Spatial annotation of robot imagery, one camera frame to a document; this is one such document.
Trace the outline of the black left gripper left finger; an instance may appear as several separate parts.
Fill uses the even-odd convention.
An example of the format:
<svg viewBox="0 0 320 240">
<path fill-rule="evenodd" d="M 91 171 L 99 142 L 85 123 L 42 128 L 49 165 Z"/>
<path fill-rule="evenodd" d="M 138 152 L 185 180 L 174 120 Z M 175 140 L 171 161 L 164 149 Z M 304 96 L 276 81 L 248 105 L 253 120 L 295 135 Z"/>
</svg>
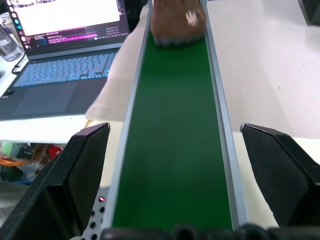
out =
<svg viewBox="0 0 320 240">
<path fill-rule="evenodd" d="M 50 161 L 0 227 L 0 240 L 70 240 L 88 225 L 100 187 L 109 123 L 84 128 Z"/>
</svg>

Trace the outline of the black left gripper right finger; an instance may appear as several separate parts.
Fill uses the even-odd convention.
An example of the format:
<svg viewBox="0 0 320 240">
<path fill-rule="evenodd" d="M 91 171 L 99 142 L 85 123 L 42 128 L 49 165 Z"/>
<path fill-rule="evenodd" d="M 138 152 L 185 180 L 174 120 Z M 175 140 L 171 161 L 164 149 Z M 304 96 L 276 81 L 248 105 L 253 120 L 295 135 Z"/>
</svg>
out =
<svg viewBox="0 0 320 240">
<path fill-rule="evenodd" d="M 320 164 L 288 134 L 240 127 L 255 181 L 280 227 L 320 227 Z"/>
</svg>

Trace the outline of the white perforated control box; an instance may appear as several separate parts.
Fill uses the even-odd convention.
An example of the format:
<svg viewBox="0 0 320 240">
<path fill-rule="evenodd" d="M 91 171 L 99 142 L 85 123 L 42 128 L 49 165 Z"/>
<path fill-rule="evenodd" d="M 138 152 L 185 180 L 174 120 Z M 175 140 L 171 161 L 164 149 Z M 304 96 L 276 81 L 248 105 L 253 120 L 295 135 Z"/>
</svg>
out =
<svg viewBox="0 0 320 240">
<path fill-rule="evenodd" d="M 98 189 L 87 227 L 82 235 L 70 240 L 100 240 L 109 191 L 109 186 Z"/>
</svg>

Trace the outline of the white side table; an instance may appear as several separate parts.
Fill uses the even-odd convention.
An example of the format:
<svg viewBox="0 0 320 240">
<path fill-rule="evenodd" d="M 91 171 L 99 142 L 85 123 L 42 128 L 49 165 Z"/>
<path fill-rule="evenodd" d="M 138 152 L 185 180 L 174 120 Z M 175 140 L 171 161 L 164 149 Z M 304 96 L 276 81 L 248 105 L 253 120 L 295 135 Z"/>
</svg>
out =
<svg viewBox="0 0 320 240">
<path fill-rule="evenodd" d="M 119 125 L 124 121 L 90 121 L 85 114 L 0 121 L 0 141 L 67 143 L 80 130 L 103 122 Z"/>
</svg>

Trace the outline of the green conveyor belt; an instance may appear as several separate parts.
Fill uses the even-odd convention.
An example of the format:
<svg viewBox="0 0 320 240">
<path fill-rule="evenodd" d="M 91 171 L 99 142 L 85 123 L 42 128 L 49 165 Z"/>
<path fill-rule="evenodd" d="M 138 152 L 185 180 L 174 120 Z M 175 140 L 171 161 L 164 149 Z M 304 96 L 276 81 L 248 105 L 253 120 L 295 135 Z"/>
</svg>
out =
<svg viewBox="0 0 320 240">
<path fill-rule="evenodd" d="M 211 25 L 178 48 L 157 47 L 146 26 L 103 226 L 248 221 Z"/>
</svg>

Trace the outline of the grey open laptop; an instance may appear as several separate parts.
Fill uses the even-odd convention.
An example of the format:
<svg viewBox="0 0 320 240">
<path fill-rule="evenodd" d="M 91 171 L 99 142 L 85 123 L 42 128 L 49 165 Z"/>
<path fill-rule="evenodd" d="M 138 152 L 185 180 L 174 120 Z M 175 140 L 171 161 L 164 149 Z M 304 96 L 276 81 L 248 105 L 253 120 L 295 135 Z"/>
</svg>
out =
<svg viewBox="0 0 320 240">
<path fill-rule="evenodd" d="M 0 121 L 84 114 L 130 33 L 126 0 L 6 0 L 27 63 Z"/>
</svg>

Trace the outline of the clear plastic water bottle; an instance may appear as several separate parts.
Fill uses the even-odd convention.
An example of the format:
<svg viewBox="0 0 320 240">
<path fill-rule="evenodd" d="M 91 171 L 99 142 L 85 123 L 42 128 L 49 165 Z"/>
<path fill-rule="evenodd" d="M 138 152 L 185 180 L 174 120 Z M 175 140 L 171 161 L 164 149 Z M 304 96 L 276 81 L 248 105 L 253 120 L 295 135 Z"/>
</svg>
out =
<svg viewBox="0 0 320 240">
<path fill-rule="evenodd" d="M 17 36 L 10 14 L 0 14 L 0 56 L 7 62 L 19 59 L 25 53 Z"/>
</svg>

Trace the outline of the black box corner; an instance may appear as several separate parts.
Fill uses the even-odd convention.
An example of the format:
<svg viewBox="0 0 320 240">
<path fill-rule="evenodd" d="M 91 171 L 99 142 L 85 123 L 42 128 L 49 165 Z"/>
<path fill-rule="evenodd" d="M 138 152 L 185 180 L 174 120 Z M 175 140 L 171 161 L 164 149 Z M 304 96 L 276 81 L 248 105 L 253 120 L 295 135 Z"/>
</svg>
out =
<svg viewBox="0 0 320 240">
<path fill-rule="evenodd" d="M 320 0 L 298 0 L 308 25 L 320 27 Z"/>
</svg>

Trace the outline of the brown shoe with grey sole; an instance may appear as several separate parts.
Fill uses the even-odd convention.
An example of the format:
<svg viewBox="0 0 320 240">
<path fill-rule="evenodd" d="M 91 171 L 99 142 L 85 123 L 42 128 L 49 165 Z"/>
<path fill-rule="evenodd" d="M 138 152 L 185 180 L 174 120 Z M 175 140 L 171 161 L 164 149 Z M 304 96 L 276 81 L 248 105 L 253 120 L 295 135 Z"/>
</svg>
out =
<svg viewBox="0 0 320 240">
<path fill-rule="evenodd" d="M 153 0 L 150 31 L 157 46 L 197 41 L 205 35 L 206 25 L 201 0 Z"/>
</svg>

